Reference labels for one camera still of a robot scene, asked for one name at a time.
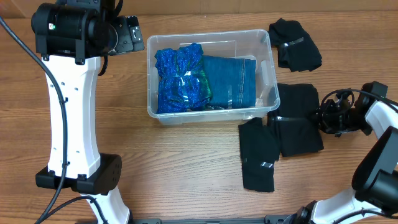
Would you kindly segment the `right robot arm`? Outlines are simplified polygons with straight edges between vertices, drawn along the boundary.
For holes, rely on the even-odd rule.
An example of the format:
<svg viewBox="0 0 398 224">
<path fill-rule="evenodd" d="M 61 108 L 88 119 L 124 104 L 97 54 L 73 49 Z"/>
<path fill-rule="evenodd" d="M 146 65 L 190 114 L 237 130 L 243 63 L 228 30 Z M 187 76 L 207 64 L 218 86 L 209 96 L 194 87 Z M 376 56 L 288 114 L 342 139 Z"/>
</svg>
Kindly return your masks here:
<svg viewBox="0 0 398 224">
<path fill-rule="evenodd" d="M 351 187 L 313 201 L 283 223 L 354 223 L 371 216 L 397 218 L 397 103 L 388 87 L 373 81 L 360 90 L 346 88 L 327 94 L 316 110 L 319 128 L 327 134 L 362 131 L 377 142 L 354 172 Z"/>
</svg>

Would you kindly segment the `blue green sparkly cloth bundle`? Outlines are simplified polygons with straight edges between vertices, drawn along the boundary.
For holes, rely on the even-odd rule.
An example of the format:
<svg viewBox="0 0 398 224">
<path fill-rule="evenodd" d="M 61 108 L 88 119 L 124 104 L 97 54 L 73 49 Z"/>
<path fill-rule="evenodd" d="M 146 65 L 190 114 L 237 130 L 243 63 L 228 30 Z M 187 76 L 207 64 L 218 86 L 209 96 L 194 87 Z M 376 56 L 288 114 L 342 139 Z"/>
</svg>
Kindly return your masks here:
<svg viewBox="0 0 398 224">
<path fill-rule="evenodd" d="M 158 114 L 204 110 L 212 99 L 203 69 L 203 49 L 193 43 L 177 50 L 167 48 L 155 54 L 160 81 Z"/>
</svg>

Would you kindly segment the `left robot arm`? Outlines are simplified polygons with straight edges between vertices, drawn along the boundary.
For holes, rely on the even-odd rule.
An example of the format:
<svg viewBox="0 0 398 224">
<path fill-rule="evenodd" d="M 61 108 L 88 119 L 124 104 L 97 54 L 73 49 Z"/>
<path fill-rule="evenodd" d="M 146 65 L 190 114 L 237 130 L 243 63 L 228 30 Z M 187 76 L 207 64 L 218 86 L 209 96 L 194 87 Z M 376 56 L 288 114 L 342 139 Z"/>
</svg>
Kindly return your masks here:
<svg viewBox="0 0 398 224">
<path fill-rule="evenodd" d="M 132 223 L 118 182 L 122 161 L 96 142 L 96 83 L 108 59 L 144 49 L 136 17 L 122 1 L 43 3 L 32 16 L 36 51 L 46 67 L 52 143 L 38 187 L 72 189 L 89 202 L 98 223 Z"/>
</svg>

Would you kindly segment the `large black cloth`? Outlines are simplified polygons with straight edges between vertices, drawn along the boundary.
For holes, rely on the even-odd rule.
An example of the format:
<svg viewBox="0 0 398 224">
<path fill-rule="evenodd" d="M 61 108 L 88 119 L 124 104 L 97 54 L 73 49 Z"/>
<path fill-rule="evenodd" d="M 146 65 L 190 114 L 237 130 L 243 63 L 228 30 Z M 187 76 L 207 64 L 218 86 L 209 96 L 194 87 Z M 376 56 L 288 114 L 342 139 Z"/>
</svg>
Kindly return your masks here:
<svg viewBox="0 0 398 224">
<path fill-rule="evenodd" d="M 284 157 L 318 152 L 324 149 L 318 129 L 317 89 L 311 84 L 277 85 L 280 105 L 267 115 L 267 125 Z"/>
</svg>

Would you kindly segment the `blue denim jeans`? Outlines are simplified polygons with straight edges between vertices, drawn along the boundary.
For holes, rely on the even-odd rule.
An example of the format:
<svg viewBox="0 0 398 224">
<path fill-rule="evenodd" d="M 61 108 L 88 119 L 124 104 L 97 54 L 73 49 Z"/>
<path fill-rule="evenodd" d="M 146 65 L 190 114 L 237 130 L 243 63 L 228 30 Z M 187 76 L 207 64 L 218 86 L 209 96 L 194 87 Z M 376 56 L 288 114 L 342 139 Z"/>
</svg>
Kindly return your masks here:
<svg viewBox="0 0 398 224">
<path fill-rule="evenodd" d="M 213 110 L 250 108 L 256 105 L 256 61 L 246 58 L 202 56 Z"/>
</svg>

